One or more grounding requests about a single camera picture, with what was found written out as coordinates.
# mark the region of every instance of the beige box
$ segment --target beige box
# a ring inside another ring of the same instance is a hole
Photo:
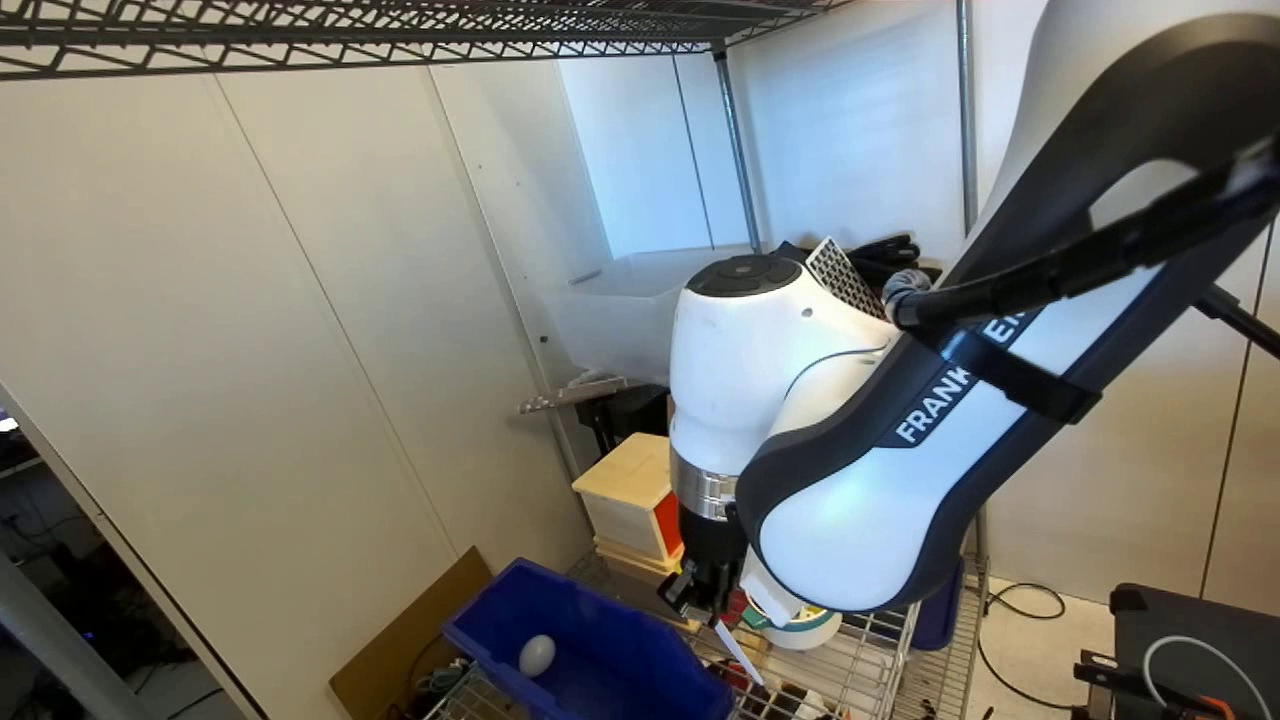
[[[674,548],[666,560],[652,560],[652,557],[635,557],[635,553],[622,553],[622,548],[614,548],[614,543],[595,541],[595,557],[599,557],[599,563],[612,567],[612,571],[622,571],[622,576],[639,576],[639,581],[657,581],[657,584],[661,584],[661,581],[666,581],[666,576],[678,571],[683,548]]]
[[[586,505],[595,543],[652,563],[666,563],[683,548],[672,454],[662,436],[629,436],[570,490]]]

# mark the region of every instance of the metal rod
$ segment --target metal rod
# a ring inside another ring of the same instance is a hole
[[[20,462],[20,466],[6,466],[6,467],[0,467],[0,481],[20,476],[20,473],[40,467],[40,466],[42,466],[40,458],[36,458],[36,462]]]
[[[992,596],[992,541],[986,541],[986,507],[980,507],[971,516],[971,571],[975,571],[975,594],[986,608],[986,596]]]
[[[757,183],[750,183],[743,127],[740,127],[740,117],[736,117],[730,74],[729,74],[729,52],[725,48],[717,52],[717,77],[720,77],[729,147],[730,147],[730,165],[736,165],[736,194],[743,201],[743,221],[746,221],[746,245],[758,257],[762,254],[762,233],[758,233],[758,213],[757,213]]]
[[[147,710],[0,553],[0,629],[17,636],[95,720],[143,720]]]
[[[683,145],[688,145],[688,165],[693,165],[693,183],[694,183],[694,207],[703,213],[708,248],[717,248],[717,223],[712,223],[712,206],[708,206],[708,183],[703,183],[703,161],[694,153],[693,117],[688,117],[688,91],[683,91],[683,77],[678,77],[678,61],[674,56],[672,56],[672,77],[674,77],[674,98],[678,98]]]
[[[0,23],[0,48],[76,48],[76,43],[683,43],[708,48],[703,33],[645,33],[645,28],[309,28],[309,23],[109,23],[82,19],[68,28],[64,19]]]
[[[956,74],[961,74],[961,198],[962,233],[975,223],[975,87],[971,87],[971,0],[956,0]]]

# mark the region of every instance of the black cable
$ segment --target black cable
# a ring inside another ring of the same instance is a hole
[[[1038,621],[1038,624],[1067,618],[1067,600],[1064,600],[1055,590],[1030,584],[1030,581],[1004,584],[1004,590],[992,594],[992,596],[983,596],[980,590],[962,590],[962,594],[975,594],[975,596],[980,596],[983,618],[986,618],[996,605],[1006,608],[1010,618]],[[1055,608],[1050,608],[1050,612],[1028,612],[1028,608],[1021,608],[1021,605],[1006,600],[1010,594],[1038,594],[1038,596],[1049,596]],[[980,656],[983,669],[996,676],[996,683],[1006,688],[1010,695],[1021,695],[1021,701],[1028,701],[1028,706],[1038,706],[1038,710],[1055,710],[1055,711],[1077,711],[1077,710],[1079,710],[1079,706],[1059,706],[1059,701],[1049,701],[1049,695],[1034,695],[1034,693],[1021,688],[1021,683],[1010,683],[1010,681],[992,665],[992,656],[986,656],[986,648],[983,648],[983,634],[975,634],[975,656]]]
[[[219,693],[224,693],[224,688],[213,688],[213,693],[194,695],[192,706],[182,706],[182,710],[168,711],[162,720],[180,720],[180,716],[187,716],[192,710],[198,710],[198,706],[214,701]]]

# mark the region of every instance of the white wall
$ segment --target white wall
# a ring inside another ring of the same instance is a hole
[[[1010,91],[1043,0],[975,0],[975,112],[980,190],[996,207],[1021,165],[1043,145],[1070,100],[1134,37],[1226,7],[1166,0],[1077,0],[1038,37],[1043,66],[1028,77],[1030,112]],[[1252,299],[1260,245],[1223,275]],[[992,501],[992,571],[1055,581],[1070,596],[1105,600],[1121,581],[1200,594],[1210,512],[1241,394],[1242,340],[1202,316],[1184,316],[1105,397],[1105,406],[1038,454]]]
[[[595,343],[564,337],[570,321],[556,299],[599,275],[612,254],[561,66],[456,66],[431,77],[527,343],[543,381],[564,385],[590,366]]]
[[[962,245],[947,0],[859,0],[730,52],[766,239],[911,233]]]
[[[535,381],[427,74],[224,87],[0,87],[0,385],[258,710],[321,720],[459,548],[564,563],[584,525],[508,422]]]
[[[746,245],[712,61],[561,66],[607,248]]]

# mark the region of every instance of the gray shelf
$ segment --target gray shelf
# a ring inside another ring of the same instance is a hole
[[[694,56],[846,0],[0,0],[0,81]]]

